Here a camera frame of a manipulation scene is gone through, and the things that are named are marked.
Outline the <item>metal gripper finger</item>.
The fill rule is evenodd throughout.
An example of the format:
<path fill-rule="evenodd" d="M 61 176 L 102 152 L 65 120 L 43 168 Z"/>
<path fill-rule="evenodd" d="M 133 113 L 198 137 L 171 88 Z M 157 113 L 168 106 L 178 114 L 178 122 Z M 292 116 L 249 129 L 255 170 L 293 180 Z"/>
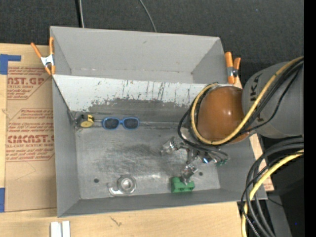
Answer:
<path fill-rule="evenodd" d="M 170 156 L 174 152 L 180 150 L 185 145 L 184 141 L 179 137 L 171 137 L 168 139 L 160 149 L 160 154 L 162 156 Z"/>
<path fill-rule="evenodd" d="M 198 171 L 198 168 L 190 163 L 185 166 L 185 168 L 181 172 L 181 181 L 187 185 L 191 181 L 191 177 Z"/>

